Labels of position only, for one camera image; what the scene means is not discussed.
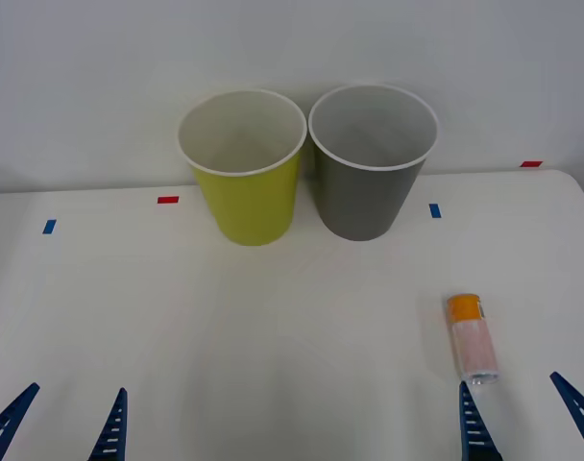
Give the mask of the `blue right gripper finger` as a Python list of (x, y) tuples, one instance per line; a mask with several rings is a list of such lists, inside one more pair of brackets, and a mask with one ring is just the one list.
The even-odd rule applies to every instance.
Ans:
[(584, 440), (584, 396), (558, 372), (553, 372), (550, 379), (567, 406), (574, 423)]
[(465, 381), (459, 384), (459, 420), (462, 461), (502, 460)]

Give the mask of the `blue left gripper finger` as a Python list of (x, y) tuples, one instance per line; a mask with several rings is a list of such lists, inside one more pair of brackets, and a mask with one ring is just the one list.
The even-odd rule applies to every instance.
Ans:
[(128, 424), (128, 393), (120, 388), (88, 461), (124, 461)]
[(18, 427), (39, 389), (40, 387), (37, 383), (30, 384), (0, 413), (0, 461), (3, 460)]

